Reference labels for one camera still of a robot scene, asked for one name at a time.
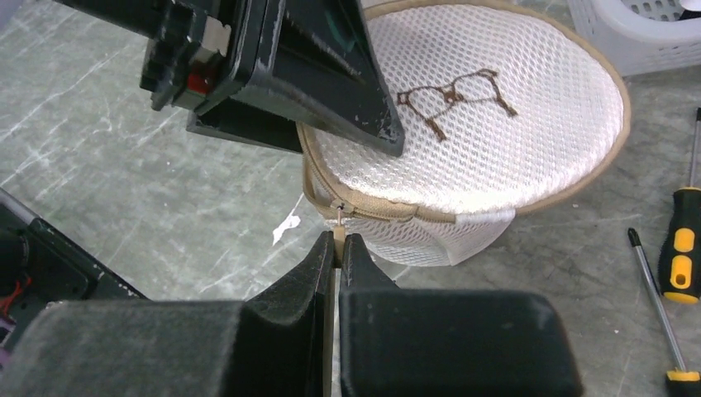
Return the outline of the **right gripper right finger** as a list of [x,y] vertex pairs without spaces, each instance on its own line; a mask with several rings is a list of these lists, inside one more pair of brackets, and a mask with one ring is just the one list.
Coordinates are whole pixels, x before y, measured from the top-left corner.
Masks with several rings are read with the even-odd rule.
[[345,396],[581,396],[551,303],[517,290],[403,289],[346,238],[340,381]]

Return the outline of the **white mesh laundry bag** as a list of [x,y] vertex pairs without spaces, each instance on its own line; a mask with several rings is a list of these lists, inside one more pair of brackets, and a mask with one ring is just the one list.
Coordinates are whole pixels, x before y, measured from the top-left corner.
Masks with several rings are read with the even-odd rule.
[[505,1],[392,1],[365,18],[403,153],[304,124],[298,136],[307,200],[385,260],[467,260],[518,214],[591,183],[629,135],[619,73],[550,17]]

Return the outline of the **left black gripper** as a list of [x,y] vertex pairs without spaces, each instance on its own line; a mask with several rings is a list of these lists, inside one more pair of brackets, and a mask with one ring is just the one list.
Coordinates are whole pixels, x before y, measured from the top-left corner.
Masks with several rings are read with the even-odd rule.
[[358,1],[65,6],[147,38],[140,86],[156,111],[192,111],[188,132],[301,153],[301,122],[387,155],[403,153],[405,131]]

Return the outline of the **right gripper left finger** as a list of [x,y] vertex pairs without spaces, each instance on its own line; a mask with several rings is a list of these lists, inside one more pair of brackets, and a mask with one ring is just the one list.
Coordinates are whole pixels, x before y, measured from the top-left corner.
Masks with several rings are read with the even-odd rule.
[[4,396],[327,396],[335,242],[248,301],[56,304],[25,331]]

